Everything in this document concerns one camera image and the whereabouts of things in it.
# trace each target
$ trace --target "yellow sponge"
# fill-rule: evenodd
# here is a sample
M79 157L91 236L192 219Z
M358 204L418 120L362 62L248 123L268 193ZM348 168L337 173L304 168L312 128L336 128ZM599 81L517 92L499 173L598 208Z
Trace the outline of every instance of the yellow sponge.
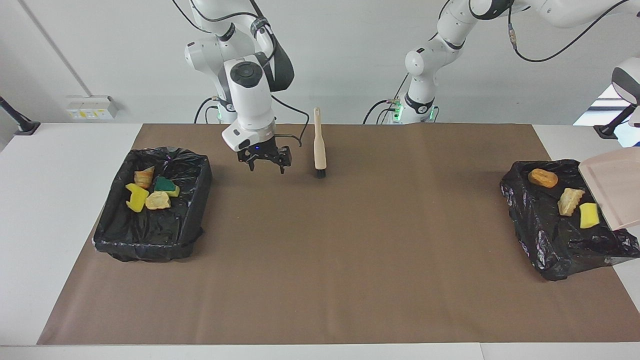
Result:
M124 187L131 192L131 198L125 203L129 209L139 213L145 207L145 200L149 196L149 192L136 184L126 184Z
M586 202L580 205L580 228L589 229L600 223L598 216L598 204Z
M180 195L180 187L176 185L174 191L169 192L165 190L164 192L166 192L169 197L178 197L178 195Z

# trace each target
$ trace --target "wall socket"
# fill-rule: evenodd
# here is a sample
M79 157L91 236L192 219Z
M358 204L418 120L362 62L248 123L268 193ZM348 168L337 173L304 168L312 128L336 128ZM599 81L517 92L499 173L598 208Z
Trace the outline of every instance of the wall socket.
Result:
M67 113L74 120L113 120L118 113L110 96L71 97Z

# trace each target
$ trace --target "bread piece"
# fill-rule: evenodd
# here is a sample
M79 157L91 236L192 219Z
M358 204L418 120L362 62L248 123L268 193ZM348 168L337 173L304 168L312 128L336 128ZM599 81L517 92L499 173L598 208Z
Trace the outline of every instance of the bread piece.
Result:
M545 188L552 188L558 184L558 176L551 171L542 170L541 168L535 168L529 173L529 182L532 184L544 186Z
M584 190L571 188L564 189L560 201L558 201L558 212L564 217L573 215L573 210L578 206L580 198L584 195Z
M147 209L149 210L158 210L170 208L171 202L166 192L154 192L147 197L145 205L147 205Z

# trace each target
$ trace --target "black cable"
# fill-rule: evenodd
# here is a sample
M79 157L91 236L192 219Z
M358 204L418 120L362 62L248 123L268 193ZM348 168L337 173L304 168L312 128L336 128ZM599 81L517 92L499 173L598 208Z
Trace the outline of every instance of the black cable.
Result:
M209 118L207 117L207 114L209 113L209 109L217 109L217 108L218 108L217 106L212 105L204 110L204 122L206 122L207 124L209 123Z
M440 9L440 13L438 14L438 20L440 20L440 18L442 17L442 13L444 12L444 9L447 7L447 5L449 4L449 1L451 0L447 0L447 2L444 3L444 5L442 5L442 9Z
M193 123L196 124L198 122L198 116L200 115L200 110L202 110L202 108L204 107L204 105L211 101L213 99L211 99L210 97L206 98L205 101L202 102L202 104L200 104L200 107L198 108L198 111L196 111L196 116L193 118Z
M276 138L294 138L298 141L298 147L302 147L302 140L300 140L299 137L297 137L296 135L292 135L292 134L276 134L273 135Z
M398 96L398 94L400 94L400 89L402 89L402 86L404 85L404 82L408 77L409 77L409 73L407 72L406 75L404 76L404 79L402 80L402 83L400 83L400 86L398 87L396 94L394 95L394 99Z
M378 114L378 118L376 119L376 125L378 125L378 124L384 124L385 119L387 118L387 114L386 114L386 112L388 112L388 111L395 111L395 110L392 110L391 108L389 108L389 109L382 109L382 111ZM382 116L382 114L385 114L385 117L384 117L384 118L382 118L382 123L381 123L381 122L380 122L380 117Z
M258 6L258 4L256 4L254 0L249 0L249 2L253 6L253 9L255 10L255 13L258 14L259 17L264 17L264 15L262 14L262 11L260 10L260 7Z
M293 111L298 112L298 113L301 113L301 114L303 114L304 116L307 117L307 121L305 122L305 126L302 128L302 131L300 132L300 138L298 139L298 141L300 142L300 147L302 147L302 136L305 134L305 130L307 129L307 125L309 125L309 120L311 119L311 116L309 116L308 113L305 113L302 110L296 109L293 106L285 104L284 102L282 102L280 99L278 99L277 97L275 97L273 95L271 97L273 98L273 100L277 101L278 104L284 106L285 108L293 110Z
M176 8L178 8L178 11L180 11L180 13L182 14L182 16L184 16L184 18L185 18L185 19L187 19L187 21L191 24L191 26L193 26L194 28L196 28L196 29L198 29L198 30L202 31L203 33L211 34L211 31L207 31L207 30L205 30L205 29L201 28L200 26L197 26L197 25L196 25L196 24L191 20L191 18L189 18L189 17L187 16L187 14L185 14L185 13L182 11L182 8L180 7L180 5L178 5L178 3L176 3L176 2L175 2L175 0L171 0L171 1L173 1L173 4L175 5L175 7L176 7Z
M376 102L375 104L373 104L373 106L371 106L371 109L369 109L369 111L367 111L367 115L365 115L364 120L362 121L362 125L367 123L367 119L369 118L369 115L371 114L373 109L375 109L378 105L384 104L385 102L387 102L387 101L386 100L380 100L380 101Z
M569 47L571 47L573 44L575 44L578 40L580 40L580 38L582 38L589 30L591 30L591 28L593 26L595 26L595 24L598 23L598 21L602 20L603 17L607 16L607 14L609 14L610 12L612 12L615 8L617 8L618 6L626 3L627 1L630 0L621 0L618 1L616 4L614 4L613 6L611 6L607 11L605 11L604 13L602 13L597 19L595 19L591 25L589 25L582 33L580 33L580 35L578 35L575 39L573 39L573 41L571 41L569 44L567 44L567 46L563 47L562 49L560 49L560 51L558 51L557 53L544 58L544 59L529 59L527 57L525 57L524 55L520 54L520 51L518 51L518 45L516 44L515 41L515 30L513 30L513 25L511 23L511 6L509 7L509 17L508 17L508 22L509 22L509 31L513 31L513 36L514 39L511 41L511 44L513 45L513 50L516 52L516 55L518 55L521 59L525 60L525 61L529 61L532 63L541 63L547 60L551 60L552 58L555 58L556 56L562 54L565 50L567 50Z
M191 2L191 6L196 10L196 12L206 21L209 22L219 22L219 21L223 21L223 20L227 20L231 17L235 17L235 16L240 16L240 15L247 15L247 16L252 16L255 19L258 19L258 16L255 15L254 13L250 13L250 12L237 12L237 13L230 13L229 15L225 15L223 17L217 17L215 19L210 19L208 17L206 17L197 7L196 4L193 3L193 0L189 0Z

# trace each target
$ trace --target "sponge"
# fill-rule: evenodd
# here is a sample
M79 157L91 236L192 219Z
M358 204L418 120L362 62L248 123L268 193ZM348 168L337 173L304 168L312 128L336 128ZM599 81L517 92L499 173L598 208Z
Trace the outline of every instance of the sponge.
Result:
M580 205L580 228L589 229L600 223L598 216L598 205L592 202L585 202Z
M167 179L164 176L158 176L156 179L155 192L166 192L170 197L177 197L180 195L180 188L173 183L173 181Z
M124 187L131 192L131 198L125 203L129 209L139 213L145 207L145 200L149 196L149 192L136 184L126 184Z
M154 178L154 169L156 167L149 167L142 171L133 172L133 182L143 189L148 189L151 186L151 181Z
M171 207L169 195L166 192L153 192L147 197L145 204L149 210L166 209Z

